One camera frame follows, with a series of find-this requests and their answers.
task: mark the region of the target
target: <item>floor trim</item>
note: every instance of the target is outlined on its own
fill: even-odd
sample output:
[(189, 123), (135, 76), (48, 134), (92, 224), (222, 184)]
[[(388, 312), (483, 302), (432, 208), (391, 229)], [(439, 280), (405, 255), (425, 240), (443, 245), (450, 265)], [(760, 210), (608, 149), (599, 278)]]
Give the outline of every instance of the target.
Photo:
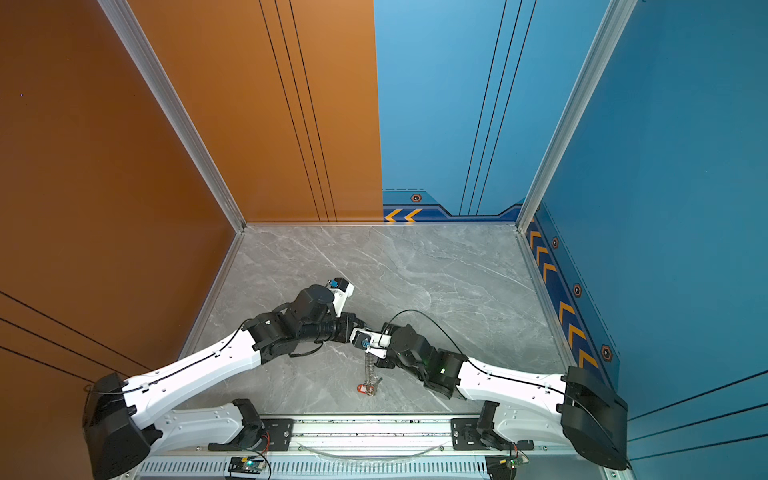
[(528, 195), (525, 196), (525, 202), (518, 215), (520, 230), (525, 232), (541, 199), (544, 198), (549, 182), (558, 169), (560, 160), (571, 142), (571, 137), (576, 131), (584, 110), (587, 109), (587, 104), (592, 98), (594, 89), (598, 86), (605, 66), (611, 60), (614, 48), (616, 48), (619, 37), (624, 31), (636, 3), (637, 0), (611, 0), (608, 5), (598, 33), (594, 36), (592, 46), (589, 48), (581, 71), (576, 78), (568, 103), (565, 104), (563, 115), (554, 130), (544, 158), (541, 160), (541, 165), (536, 171)]
[(248, 222), (247, 227), (379, 227), (381, 225), (396, 225), (410, 227), (415, 225), (509, 225), (513, 227), (515, 222), (473, 222), (473, 221), (449, 221), (449, 222)]
[(547, 286), (544, 284), (544, 280), (541, 278), (541, 274), (536, 266), (536, 260), (533, 257), (531, 249), (528, 248), (528, 240), (525, 238), (524, 234), (519, 232), (517, 232), (515, 237), (518, 241), (521, 255), (525, 259), (525, 266), (528, 268), (528, 273), (531, 274), (531, 281), (533, 282), (536, 296), (541, 304), (541, 309), (544, 310), (544, 317), (547, 320), (547, 325), (552, 333), (552, 339), (554, 340), (555, 347), (558, 349), (558, 355), (560, 355), (560, 360), (563, 362), (563, 371), (565, 372), (568, 370), (569, 366), (577, 366), (576, 360), (571, 353), (571, 347), (568, 345), (568, 341), (563, 335), (558, 314), (554, 311), (554, 307), (549, 298), (549, 292), (547, 291)]
[(197, 318), (192, 324), (189, 335), (187, 335), (187, 340), (184, 342), (184, 346), (181, 348), (179, 359), (183, 359), (185, 356), (194, 353), (197, 342), (200, 341), (200, 335), (203, 333), (203, 328), (205, 328), (206, 324), (208, 323), (210, 312), (214, 309), (216, 298), (218, 298), (219, 292), (221, 292), (221, 287), (224, 285), (224, 281), (227, 279), (227, 275), (230, 272), (230, 268), (232, 268), (232, 264), (234, 263), (235, 257), (237, 256), (237, 251), (240, 249), (240, 244), (243, 242), (244, 237), (244, 232), (235, 233), (235, 237), (232, 239), (230, 249), (227, 250), (227, 255), (224, 257), (224, 261), (219, 267), (219, 272), (216, 274), (214, 283), (211, 285), (210, 290), (208, 291), (208, 296), (205, 297), (203, 306), (200, 308), (200, 312), (197, 314)]
[(154, 53), (144, 31), (134, 16), (127, 0), (98, 0), (112, 28), (117, 32), (125, 49), (133, 59), (144, 81), (147, 82), (157, 103), (160, 104), (179, 140), (187, 149), (200, 175), (216, 198), (219, 207), (227, 216), (235, 231), (245, 227), (245, 218), (224, 182), (219, 169), (211, 158), (200, 133), (181, 103), (174, 86)]

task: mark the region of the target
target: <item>black cable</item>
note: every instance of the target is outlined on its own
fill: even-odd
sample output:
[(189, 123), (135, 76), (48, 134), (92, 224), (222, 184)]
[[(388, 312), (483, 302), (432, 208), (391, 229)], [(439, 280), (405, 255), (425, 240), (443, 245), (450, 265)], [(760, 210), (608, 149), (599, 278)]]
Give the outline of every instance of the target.
[[(509, 461), (512, 462), (512, 447), (509, 447)], [(509, 480), (512, 480), (512, 478), (515, 476), (515, 464), (511, 463), (511, 465), (508, 465), (509, 467)]]
[(118, 371), (117, 369), (113, 369), (113, 368), (112, 368), (112, 367), (110, 367), (110, 366), (106, 366), (104, 363), (98, 362), (97, 360), (94, 360), (94, 359), (92, 359), (92, 358), (91, 358), (91, 357), (89, 357), (89, 356), (83, 355), (82, 353), (79, 353), (79, 352), (75, 352), (73, 349), (70, 349), (70, 348), (68, 348), (68, 347), (66, 347), (66, 346), (63, 346), (63, 345), (62, 345), (62, 344), (60, 344), (60, 343), (56, 343), (56, 342), (54, 342), (54, 341), (53, 341), (53, 340), (51, 340), (51, 339), (45, 338), (43, 335), (38, 335), (37, 333), (35, 333), (35, 332), (32, 332), (31, 330), (27, 330), (26, 328), (24, 328), (24, 327), (23, 327), (23, 326), (21, 326), (21, 325), (16, 325), (16, 324), (15, 324), (15, 323), (13, 323), (12, 321), (10, 321), (10, 320), (6, 320), (6, 319), (2, 318), (1, 316), (0, 316), (0, 320), (2, 320), (3, 322), (6, 322), (8, 325), (13, 325), (13, 326), (15, 326), (16, 328), (18, 328), (18, 329), (20, 329), (20, 330), (22, 330), (22, 331), (24, 331), (24, 332), (26, 332), (26, 333), (29, 333), (29, 334), (31, 334), (31, 335), (34, 335), (34, 336), (38, 337), (39, 339), (43, 339), (43, 340), (45, 340), (46, 342), (50, 342), (50, 343), (53, 343), (53, 344), (54, 344), (54, 345), (56, 345), (56, 346), (60, 346), (62, 349), (64, 349), (64, 350), (67, 350), (68, 352), (72, 352), (72, 353), (74, 353), (75, 355), (77, 355), (77, 356), (80, 356), (80, 357), (82, 357), (82, 358), (84, 358), (84, 359), (86, 359), (86, 360), (91, 360), (93, 363), (95, 363), (95, 364), (97, 364), (97, 365), (101, 365), (101, 366), (103, 366), (105, 369), (108, 369), (108, 370), (112, 370), (112, 371), (114, 371), (114, 372), (117, 372), (117, 373), (119, 373), (119, 374), (121, 374), (121, 375), (125, 375), (123, 372), (120, 372), (120, 371)]
[(130, 360), (130, 361), (132, 361), (133, 363), (135, 363), (136, 365), (139, 365), (139, 366), (143, 366), (145, 369), (149, 370), (149, 367), (148, 367), (148, 366), (146, 366), (146, 365), (141, 365), (141, 364), (140, 364), (139, 362), (137, 362), (136, 360), (134, 360), (134, 359), (132, 359), (132, 358), (130, 358), (130, 357), (127, 357), (127, 356), (123, 355), (122, 353), (118, 352), (117, 350), (114, 350), (114, 349), (111, 349), (111, 348), (109, 348), (109, 347), (108, 347), (108, 346), (106, 346), (105, 344), (103, 344), (103, 343), (101, 343), (101, 342), (99, 342), (99, 341), (97, 341), (97, 340), (94, 340), (94, 339), (92, 339), (90, 336), (88, 336), (88, 335), (85, 335), (84, 333), (78, 332), (76, 329), (73, 329), (72, 327), (70, 327), (70, 326), (69, 326), (69, 325), (67, 325), (66, 323), (63, 323), (63, 322), (59, 322), (59, 321), (58, 321), (58, 320), (56, 320), (54, 317), (52, 317), (52, 316), (50, 316), (50, 315), (46, 315), (45, 313), (43, 313), (43, 312), (41, 312), (40, 310), (38, 310), (38, 309), (34, 308), (33, 306), (30, 306), (30, 305), (28, 305), (27, 303), (24, 303), (24, 302), (22, 302), (22, 301), (21, 301), (21, 300), (19, 300), (18, 298), (15, 298), (15, 297), (13, 297), (13, 296), (10, 296), (10, 295), (8, 295), (6, 292), (2, 292), (2, 291), (0, 291), (0, 295), (3, 295), (3, 296), (6, 296), (6, 297), (8, 297), (10, 300), (13, 300), (14, 302), (18, 303), (19, 305), (23, 305), (23, 306), (26, 306), (26, 307), (27, 307), (27, 308), (29, 308), (31, 311), (33, 311), (33, 312), (35, 312), (35, 313), (38, 313), (38, 314), (40, 314), (40, 315), (43, 315), (45, 318), (47, 318), (47, 319), (51, 320), (52, 322), (58, 323), (59, 325), (63, 326), (65, 329), (70, 329), (72, 332), (75, 332), (75, 333), (77, 333), (79, 336), (83, 336), (83, 337), (85, 337), (85, 338), (89, 339), (90, 341), (92, 341), (93, 343), (95, 343), (95, 344), (97, 344), (97, 345), (101, 345), (101, 346), (103, 346), (105, 349), (109, 350), (110, 352), (113, 352), (113, 353), (117, 353), (119, 356), (123, 357), (124, 359)]
[(512, 41), (515, 40), (515, 32), (518, 29), (518, 20), (520, 19), (520, 10), (523, 7), (522, 0), (520, 1), (520, 5), (518, 6), (518, 14), (515, 17), (515, 25), (512, 27), (512, 36), (509, 38), (509, 46), (507, 47), (507, 56), (504, 59), (504, 67), (502, 68), (502, 77), (498, 81), (498, 89), (496, 90), (496, 99), (493, 102), (493, 110), (491, 110), (491, 121), (488, 123), (488, 131), (485, 132), (485, 143), (483, 144), (482, 153), (480, 154), (480, 165), (478, 166), (478, 174), (475, 177), (475, 186), (472, 188), (472, 196), (469, 199), (469, 210), (467, 210), (467, 215), (472, 214), (472, 204), (475, 202), (475, 192), (478, 189), (478, 180), (480, 179), (480, 172), (482, 170), (482, 163), (483, 158), (485, 157), (485, 149), (488, 147), (488, 139), (491, 135), (491, 129), (493, 128), (493, 119), (496, 115), (496, 106), (498, 105), (498, 95), (502, 91), (502, 84), (504, 84), (504, 74), (507, 71), (507, 62), (509, 62), (509, 52), (512, 50)]
[(320, 342), (320, 346), (318, 346), (318, 347), (317, 347), (316, 349), (314, 349), (314, 350), (310, 350), (309, 352), (304, 352), (304, 353), (289, 353), (289, 354), (288, 354), (288, 356), (289, 356), (290, 358), (292, 358), (292, 359), (297, 359), (297, 358), (299, 358), (299, 357), (302, 357), (302, 356), (310, 356), (310, 355), (312, 355), (313, 353), (317, 352), (318, 350), (322, 349), (322, 348), (323, 348), (323, 345), (325, 345), (325, 343), (323, 343), (323, 342)]
[[(520, 59), (523, 56), (523, 50), (525, 50), (525, 41), (528, 39), (528, 31), (531, 29), (531, 21), (533, 20), (533, 14), (536, 12), (536, 4), (538, 0), (533, 2), (533, 9), (531, 10), (531, 17), (528, 19), (528, 28), (525, 29), (525, 37), (523, 37), (523, 45), (520, 48), (520, 55), (518, 55), (518, 65), (515, 67), (515, 74), (512, 75), (512, 85), (509, 86), (509, 94), (507, 95), (507, 104), (504, 106), (504, 113), (502, 113), (502, 122), (498, 126), (498, 132), (496, 133), (496, 142), (493, 144), (493, 152), (491, 153), (491, 160), (488, 162), (488, 169), (485, 171), (485, 180), (482, 185), (482, 192), (480, 192), (480, 200), (478, 200), (478, 208), (475, 210), (475, 215), (480, 212), (480, 203), (482, 203), (482, 196), (485, 193), (485, 185), (488, 183), (488, 174), (491, 173), (491, 166), (493, 165), (493, 157), (496, 155), (496, 146), (498, 145), (498, 138), (502, 134), (502, 127), (504, 127), (504, 118), (507, 116), (507, 107), (509, 106), (509, 98), (512, 96), (512, 88), (515, 87), (515, 79), (518, 77), (518, 69), (520, 68)], [(480, 178), (480, 170), (478, 169), (478, 178)], [(475, 188), (477, 187), (477, 179), (475, 179)]]
[(285, 82), (283, 82), (283, 74), (280, 72), (280, 64), (277, 62), (277, 53), (275, 52), (275, 44), (272, 43), (272, 35), (270, 34), (270, 26), (266, 23), (266, 14), (264, 13), (264, 5), (259, 0), (259, 7), (261, 8), (261, 16), (264, 18), (264, 28), (266, 28), (266, 37), (270, 40), (270, 47), (272, 48), (272, 56), (275, 58), (275, 67), (277, 68), (277, 76), (280, 77), (280, 84), (283, 86), (283, 95), (286, 98), (286, 106), (288, 107), (288, 115), (290, 116), (290, 123), (293, 125), (293, 133), (296, 135), (296, 145), (299, 147), (299, 153), (301, 154), (301, 163), (304, 164), (304, 173), (306, 173), (306, 183), (310, 186), (310, 193), (312, 194), (312, 203), (315, 206), (315, 213), (317, 213), (317, 221), (320, 220), (320, 210), (317, 208), (317, 200), (315, 199), (315, 190), (312, 188), (312, 181), (310, 180), (310, 169), (306, 166), (306, 160), (304, 160), (304, 151), (301, 149), (301, 142), (299, 141), (299, 131), (296, 129), (296, 122), (293, 121), (293, 112), (290, 109), (290, 102), (288, 101), (288, 90), (286, 90)]
[[(614, 440), (613, 440), (613, 437), (611, 437), (611, 434), (610, 434), (610, 433), (608, 433), (608, 431), (607, 431), (607, 430), (606, 430), (606, 429), (603, 427), (603, 425), (602, 425), (602, 424), (601, 424), (601, 423), (598, 421), (598, 419), (596, 419), (596, 418), (595, 418), (595, 416), (594, 416), (594, 415), (592, 415), (592, 412), (590, 412), (590, 411), (587, 409), (587, 407), (585, 407), (585, 406), (584, 406), (584, 404), (582, 404), (581, 402), (579, 402), (578, 400), (576, 400), (576, 399), (575, 399), (575, 398), (573, 398), (572, 396), (568, 395), (567, 393), (565, 393), (565, 392), (561, 392), (560, 390), (557, 390), (557, 389), (553, 389), (552, 387), (547, 387), (547, 386), (539, 385), (539, 384), (537, 384), (537, 383), (533, 383), (533, 382), (526, 382), (525, 380), (511, 379), (511, 378), (509, 378), (509, 377), (506, 377), (506, 376), (494, 375), (493, 373), (488, 373), (488, 372), (486, 372), (485, 370), (483, 370), (483, 369), (481, 369), (480, 367), (478, 367), (477, 365), (475, 365), (475, 364), (474, 364), (474, 363), (473, 363), (473, 362), (472, 362), (472, 361), (469, 359), (469, 357), (468, 357), (468, 356), (464, 355), (464, 352), (462, 351), (462, 349), (460, 349), (460, 348), (458, 347), (458, 345), (456, 345), (456, 342), (454, 342), (454, 341), (453, 341), (453, 338), (451, 338), (451, 336), (450, 336), (450, 335), (449, 335), (449, 334), (448, 334), (448, 333), (447, 333), (445, 330), (443, 330), (443, 329), (442, 329), (442, 327), (441, 327), (441, 326), (440, 326), (440, 325), (439, 325), (439, 324), (438, 324), (438, 323), (437, 323), (435, 320), (433, 320), (433, 319), (432, 319), (432, 317), (430, 317), (430, 316), (429, 316), (429, 315), (427, 315), (426, 313), (422, 312), (421, 310), (414, 310), (414, 309), (407, 309), (407, 310), (403, 310), (402, 312), (398, 312), (398, 313), (397, 313), (397, 314), (396, 314), (394, 317), (392, 317), (392, 318), (391, 318), (391, 320), (390, 320), (390, 321), (388, 321), (388, 323), (392, 323), (392, 321), (393, 321), (395, 318), (397, 318), (397, 317), (398, 317), (398, 316), (399, 316), (401, 313), (405, 313), (405, 312), (416, 312), (416, 313), (419, 313), (419, 314), (423, 315), (423, 316), (424, 316), (424, 317), (425, 317), (427, 320), (429, 320), (430, 322), (434, 323), (434, 324), (435, 324), (435, 326), (436, 326), (436, 327), (438, 327), (438, 328), (440, 329), (440, 331), (443, 333), (443, 335), (445, 335), (445, 338), (447, 338), (448, 340), (450, 340), (450, 341), (451, 341), (451, 343), (453, 344), (453, 346), (454, 346), (454, 347), (456, 347), (456, 349), (458, 350), (458, 352), (459, 352), (459, 353), (461, 353), (461, 354), (462, 354), (464, 357), (466, 357), (466, 359), (467, 359), (467, 362), (469, 362), (469, 365), (472, 365), (473, 367), (475, 367), (475, 368), (476, 368), (476, 369), (477, 369), (479, 372), (481, 372), (481, 373), (483, 373), (483, 374), (485, 374), (485, 375), (487, 375), (487, 376), (492, 376), (492, 377), (494, 377), (494, 378), (497, 378), (497, 379), (510, 380), (510, 381), (512, 381), (512, 382), (524, 383), (525, 385), (535, 386), (535, 387), (538, 387), (538, 388), (540, 388), (540, 389), (549, 389), (549, 390), (551, 390), (552, 392), (557, 392), (557, 393), (559, 393), (559, 394), (563, 395), (563, 397), (564, 397), (564, 398), (566, 398), (566, 399), (570, 399), (571, 401), (573, 401), (573, 403), (575, 403), (576, 405), (578, 405), (579, 407), (581, 407), (581, 409), (582, 409), (582, 410), (584, 410), (584, 411), (587, 413), (587, 415), (589, 415), (589, 416), (590, 416), (590, 417), (591, 417), (591, 418), (594, 420), (594, 422), (595, 422), (595, 423), (598, 425), (598, 427), (600, 427), (600, 430), (601, 430), (601, 431), (603, 432), (603, 434), (605, 435), (605, 438), (607, 438), (607, 439), (608, 439), (608, 441), (611, 443), (611, 445), (613, 445), (613, 446), (615, 447), (615, 444), (614, 444)], [(627, 463), (627, 467), (630, 467), (630, 465), (629, 465), (629, 459), (628, 459), (627, 457), (624, 457), (624, 458), (623, 458), (623, 460), (624, 460), (624, 461)]]
[[(237, 330), (235, 330), (235, 333), (233, 333), (232, 336), (230, 337), (230, 339), (227, 340), (227, 343), (224, 343), (224, 346), (221, 347), (217, 352), (211, 353), (209, 356), (205, 356), (205, 357), (203, 357), (203, 358), (201, 358), (201, 359), (199, 359), (199, 360), (197, 360), (195, 362), (192, 362), (189, 365), (184, 366), (184, 367), (178, 369), (175, 372), (169, 373), (166, 376), (163, 376), (163, 377), (160, 377), (159, 379), (153, 380), (153, 381), (149, 382), (148, 385), (155, 385), (155, 384), (157, 384), (159, 382), (162, 382), (165, 379), (169, 379), (170, 377), (176, 375), (177, 373), (183, 372), (184, 370), (190, 368), (191, 366), (197, 365), (198, 363), (202, 362), (203, 360), (208, 360), (210, 357), (215, 356), (216, 353), (223, 352), (224, 349), (226, 349), (229, 346), (229, 344), (232, 343), (232, 340), (234, 340), (234, 338), (237, 335), (237, 333), (242, 330), (243, 325), (245, 325), (245, 322), (247, 322), (248, 320), (250, 320), (250, 319), (243, 320), (243, 322), (240, 324), (240, 326), (237, 327)], [(98, 393), (99, 395), (123, 395), (124, 393), (138, 392), (141, 389), (143, 389), (143, 386), (138, 386), (135, 389), (124, 390), (122, 392), (96, 392), (96, 391), (94, 391), (92, 389), (92, 387), (88, 388), (88, 386), (86, 386), (85, 391), (88, 392), (88, 393)]]
[(469, 172), (472, 171), (472, 158), (475, 156), (475, 147), (478, 143), (478, 134), (480, 133), (480, 123), (482, 122), (482, 112), (485, 110), (485, 99), (488, 97), (488, 86), (491, 84), (491, 73), (493, 72), (493, 62), (496, 59), (496, 49), (498, 48), (498, 40), (502, 35), (502, 24), (504, 24), (504, 13), (507, 11), (507, 0), (504, 0), (504, 8), (502, 8), (502, 19), (498, 22), (498, 33), (496, 33), (496, 43), (493, 47), (493, 55), (491, 56), (491, 67), (488, 69), (488, 80), (485, 81), (485, 93), (482, 96), (482, 105), (480, 106), (480, 118), (478, 118), (478, 127), (475, 131), (475, 141), (472, 143), (472, 152), (469, 154), (469, 167), (467, 167), (467, 178), (464, 180), (464, 191), (462, 192), (462, 202), (458, 206), (458, 214), (462, 214), (464, 210), (464, 199), (467, 196), (467, 185), (469, 184)]
[(306, 65), (304, 64), (304, 53), (301, 52), (301, 41), (299, 40), (299, 28), (296, 26), (296, 16), (293, 14), (293, 3), (288, 0), (288, 6), (290, 7), (290, 15), (293, 19), (293, 30), (296, 32), (296, 44), (299, 45), (299, 56), (301, 57), (301, 66), (304, 69), (304, 80), (306, 80), (306, 92), (310, 95), (310, 109), (312, 110), (312, 116), (315, 119), (315, 131), (317, 131), (317, 143), (320, 145), (320, 158), (323, 159), (323, 167), (326, 171), (326, 182), (328, 182), (328, 193), (331, 197), (331, 207), (333, 207), (333, 218), (339, 221), (339, 217), (336, 215), (336, 204), (333, 202), (333, 190), (331, 189), (331, 180), (328, 176), (328, 166), (326, 165), (326, 154), (323, 152), (323, 139), (320, 137), (320, 127), (317, 124), (317, 114), (315, 113), (315, 104), (312, 101), (312, 89), (310, 88), (310, 78), (306, 74)]
[(266, 462), (267, 468), (269, 468), (269, 470), (270, 470), (270, 475), (268, 477), (266, 477), (266, 480), (270, 480), (272, 478), (272, 465), (270, 464), (270, 461), (266, 459), (266, 456), (264, 456), (264, 454), (262, 452), (259, 452), (257, 450), (249, 450), (249, 452), (253, 452), (253, 453), (257, 454), (259, 457), (264, 459), (264, 461)]
[(51, 368), (52, 368), (52, 369), (54, 369), (54, 370), (58, 370), (59, 372), (62, 372), (62, 373), (66, 373), (67, 375), (72, 375), (73, 377), (75, 377), (75, 378), (79, 378), (80, 380), (85, 380), (86, 382), (91, 382), (91, 383), (93, 383), (93, 380), (89, 380), (89, 379), (86, 379), (86, 378), (85, 378), (85, 377), (83, 377), (83, 376), (79, 376), (77, 373), (68, 372), (67, 370), (64, 370), (64, 369), (60, 369), (60, 368), (58, 368), (57, 366), (53, 366), (53, 365), (51, 365), (50, 363), (46, 363), (46, 362), (43, 362), (43, 361), (41, 361), (41, 360), (38, 360), (38, 359), (33, 359), (32, 357), (30, 357), (30, 356), (27, 356), (27, 355), (25, 355), (25, 354), (23, 354), (23, 353), (19, 353), (19, 352), (16, 352), (15, 350), (11, 350), (11, 349), (9, 349), (9, 348), (5, 348), (4, 346), (0, 346), (0, 349), (3, 349), (3, 350), (5, 350), (6, 352), (15, 353), (16, 355), (18, 355), (18, 356), (20, 356), (20, 357), (24, 357), (24, 358), (26, 358), (27, 360), (31, 360), (32, 362), (37, 362), (37, 363), (39, 363), (40, 365), (49, 366), (49, 367), (51, 367)]

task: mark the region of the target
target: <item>marble floor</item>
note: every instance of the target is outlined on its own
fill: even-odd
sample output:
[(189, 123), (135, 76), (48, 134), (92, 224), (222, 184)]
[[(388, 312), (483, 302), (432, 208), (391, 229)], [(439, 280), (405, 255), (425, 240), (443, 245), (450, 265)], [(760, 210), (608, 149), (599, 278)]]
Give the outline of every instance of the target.
[[(379, 328), (418, 309), (441, 323), (465, 354), (530, 372), (564, 372), (512, 231), (500, 224), (374, 227), (248, 227), (196, 350), (270, 311), (312, 283), (344, 276), (355, 285), (345, 311)], [(438, 348), (453, 349), (427, 319), (406, 313)], [(313, 348), (299, 346), (297, 352)], [(306, 358), (279, 357), (193, 397), (184, 408), (248, 398), (262, 414), (478, 412), (480, 402), (445, 399), (408, 373), (379, 369), (376, 396), (356, 387), (364, 353), (326, 345)]]

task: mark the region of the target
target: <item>blue baseboard stripe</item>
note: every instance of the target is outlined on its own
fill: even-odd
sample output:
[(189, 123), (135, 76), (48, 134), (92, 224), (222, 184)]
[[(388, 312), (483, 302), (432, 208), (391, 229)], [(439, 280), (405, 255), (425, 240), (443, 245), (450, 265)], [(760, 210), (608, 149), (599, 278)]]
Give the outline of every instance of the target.
[(543, 203), (528, 225), (526, 239), (576, 363), (617, 389), (620, 360), (616, 346)]

